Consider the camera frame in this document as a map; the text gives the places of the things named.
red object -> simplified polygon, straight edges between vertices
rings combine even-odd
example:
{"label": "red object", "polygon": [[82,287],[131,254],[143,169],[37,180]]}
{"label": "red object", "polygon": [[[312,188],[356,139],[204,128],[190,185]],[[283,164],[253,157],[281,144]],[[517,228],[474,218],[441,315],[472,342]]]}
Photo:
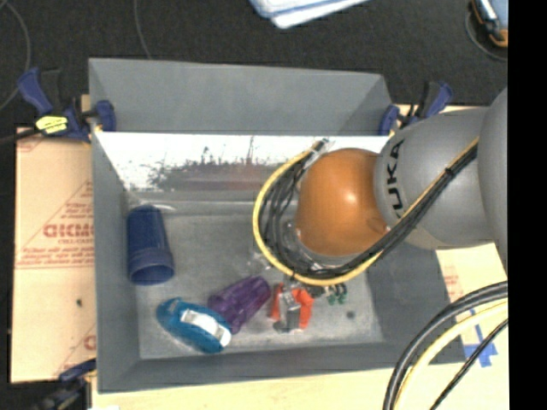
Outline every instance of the red object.
{"label": "red object", "polygon": [[[279,320],[279,294],[283,290],[283,284],[279,284],[273,291],[273,302],[269,317],[274,320]],[[296,302],[300,304],[300,328],[304,329],[308,326],[311,318],[311,309],[314,306],[314,298],[305,289],[292,289],[292,295]]]}

yellow cable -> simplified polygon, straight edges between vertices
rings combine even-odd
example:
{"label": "yellow cable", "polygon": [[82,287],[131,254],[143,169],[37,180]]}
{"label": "yellow cable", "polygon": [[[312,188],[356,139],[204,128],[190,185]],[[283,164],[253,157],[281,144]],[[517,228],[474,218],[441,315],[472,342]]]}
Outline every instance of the yellow cable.
{"label": "yellow cable", "polygon": [[[476,138],[469,146],[463,150],[452,162],[449,164],[448,168],[452,168],[477,142],[479,141],[479,138]],[[307,149],[304,152],[296,155],[295,157],[291,158],[289,161],[287,161],[285,164],[283,164],[281,167],[279,167],[275,172],[273,172],[272,176],[268,178],[268,180],[264,183],[262,188],[260,189],[258,196],[255,200],[255,206],[253,207],[253,215],[252,215],[252,228],[253,228],[253,235],[256,240],[256,244],[262,254],[266,257],[266,259],[278,270],[280,270],[285,275],[291,276],[297,281],[300,281],[301,283],[308,284],[308,285],[319,285],[319,286],[329,286],[329,285],[335,285],[335,284],[342,284],[346,281],[349,281],[350,279],[353,279],[360,273],[367,270],[370,266],[372,266],[382,255],[383,250],[378,252],[376,255],[370,257],[368,260],[365,260],[358,266],[356,266],[351,271],[340,275],[338,277],[329,278],[329,279],[318,279],[318,278],[311,278],[306,277],[304,275],[301,275],[299,273],[295,273],[287,267],[285,264],[283,264],[281,261],[277,259],[277,257],[270,251],[268,246],[264,243],[262,236],[260,235],[260,228],[259,228],[259,213],[262,206],[262,202],[264,200],[264,197],[268,193],[268,190],[271,188],[271,186],[277,181],[277,179],[285,173],[289,168],[291,168],[293,165],[295,165],[297,162],[301,161],[303,158],[305,158],[307,155],[312,153],[315,150],[317,144],[315,144],[311,149]],[[407,211],[403,214],[403,217],[397,221],[397,223],[393,226],[397,226],[399,223],[401,223],[406,215],[414,209],[416,205],[420,203],[420,201],[424,198],[426,193],[441,179],[443,176],[444,171],[441,172],[433,182],[429,184],[429,186],[418,196],[418,198],[409,206]]]}
{"label": "yellow cable", "polygon": [[408,394],[409,386],[415,381],[416,377],[418,376],[418,373],[423,371],[427,367],[427,365],[429,365],[430,361],[433,360],[433,358],[435,358],[435,356],[446,345],[452,342],[452,340],[454,340],[464,331],[468,330],[472,326],[477,325],[481,320],[484,320],[495,314],[507,313],[508,311],[509,311],[508,301],[503,301],[492,307],[481,310],[478,313],[474,314],[473,316],[469,316],[468,318],[465,318],[461,322],[458,322],[457,324],[449,328],[449,330],[447,330],[442,336],[440,336],[437,340],[435,340],[426,349],[426,351],[424,351],[421,357],[409,369],[407,375],[405,376],[403,382],[401,383],[401,388],[399,389],[399,393],[397,394],[397,397],[395,398],[393,408],[394,409],[404,408],[403,401],[406,398],[406,395]]}

black carpet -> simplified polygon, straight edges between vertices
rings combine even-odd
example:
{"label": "black carpet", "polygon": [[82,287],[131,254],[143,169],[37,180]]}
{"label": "black carpet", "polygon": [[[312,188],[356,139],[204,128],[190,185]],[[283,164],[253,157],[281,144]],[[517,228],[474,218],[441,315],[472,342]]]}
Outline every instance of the black carpet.
{"label": "black carpet", "polygon": [[[153,58],[187,62],[343,69],[381,73],[396,103],[416,102],[427,81],[443,80],[454,103],[487,105],[508,83],[506,51],[465,20],[469,0],[373,0],[303,26],[280,30],[248,0],[138,0]],[[63,99],[87,91],[90,56],[146,59],[133,0],[9,0],[31,40],[30,64],[59,72]],[[0,0],[0,105],[26,67],[17,16]],[[0,138],[34,110],[19,97],[0,110]],[[27,408],[54,384],[8,385],[14,229],[14,153],[0,147],[0,410]]]}

robotic arm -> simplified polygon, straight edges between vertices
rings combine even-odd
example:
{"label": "robotic arm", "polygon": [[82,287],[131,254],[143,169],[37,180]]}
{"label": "robotic arm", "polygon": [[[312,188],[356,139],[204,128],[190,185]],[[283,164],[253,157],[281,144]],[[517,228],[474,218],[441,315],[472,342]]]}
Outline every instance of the robotic arm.
{"label": "robotic arm", "polygon": [[494,242],[508,272],[507,89],[489,108],[395,132],[379,154],[317,157],[322,144],[280,167],[256,200],[256,244],[292,281],[338,286],[401,241],[425,249]]}

orange object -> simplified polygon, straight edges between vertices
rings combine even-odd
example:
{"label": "orange object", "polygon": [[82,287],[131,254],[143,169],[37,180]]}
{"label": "orange object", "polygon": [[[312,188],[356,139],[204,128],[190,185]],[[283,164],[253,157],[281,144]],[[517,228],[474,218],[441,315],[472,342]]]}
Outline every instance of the orange object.
{"label": "orange object", "polygon": [[385,234],[373,190],[377,154],[339,149],[323,155],[303,177],[295,233],[311,251],[356,254]]}
{"label": "orange object", "polygon": [[[273,291],[272,308],[270,309],[269,317],[274,320],[279,320],[279,295],[283,290],[283,283],[279,284]],[[311,318],[311,310],[314,306],[315,299],[305,289],[292,289],[291,291],[296,302],[300,304],[300,328],[304,329],[308,326]]]}

